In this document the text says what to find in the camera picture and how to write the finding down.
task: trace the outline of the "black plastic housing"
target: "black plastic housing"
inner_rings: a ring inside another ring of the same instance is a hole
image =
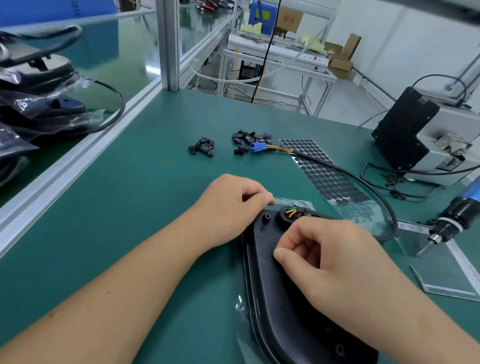
[[[262,211],[242,234],[250,315],[260,347],[278,364],[376,363],[378,351],[316,311],[274,260],[273,250],[290,226],[283,219],[286,208]]]

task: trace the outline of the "screw hole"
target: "screw hole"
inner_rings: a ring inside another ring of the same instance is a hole
[[[335,350],[338,356],[345,356],[345,348],[343,347],[343,345],[338,344],[337,346],[335,346]]]

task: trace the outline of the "green workbench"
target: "green workbench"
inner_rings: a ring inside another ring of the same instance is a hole
[[[234,156],[231,135],[239,129],[313,139],[336,164],[357,174],[366,161],[385,163],[362,128],[193,91],[162,91],[0,260],[0,344],[169,224],[222,173],[255,179],[275,197],[308,200],[338,217],[287,153]],[[188,153],[187,146],[202,136],[215,140],[213,158]],[[370,178],[382,180],[374,173]],[[398,218],[425,221],[461,187],[423,201],[388,198]],[[420,193],[431,187],[402,188]],[[479,231],[477,225],[457,240],[477,269]],[[213,249],[192,267],[136,363],[255,363],[238,243]],[[383,246],[416,283],[397,243]],[[480,340],[480,303],[430,297]],[[382,354],[381,362],[392,361]]]
[[[222,9],[216,13],[204,13],[194,6],[179,8],[180,57],[199,44],[213,32],[232,12]],[[109,16],[90,23],[88,18],[72,20],[79,24],[83,33],[72,46],[58,52],[67,57],[79,73],[97,79],[116,88],[130,101],[160,73],[156,13],[133,12],[129,15]],[[19,28],[16,33],[31,33],[31,26]],[[32,41],[31,45],[44,49],[58,42]],[[82,101],[89,110],[105,109],[109,117],[120,107],[118,96],[99,85],[69,93]],[[38,177],[60,157],[73,148],[82,137],[69,138],[28,155],[30,163],[13,180],[0,190],[0,206],[8,202],[31,181]]]

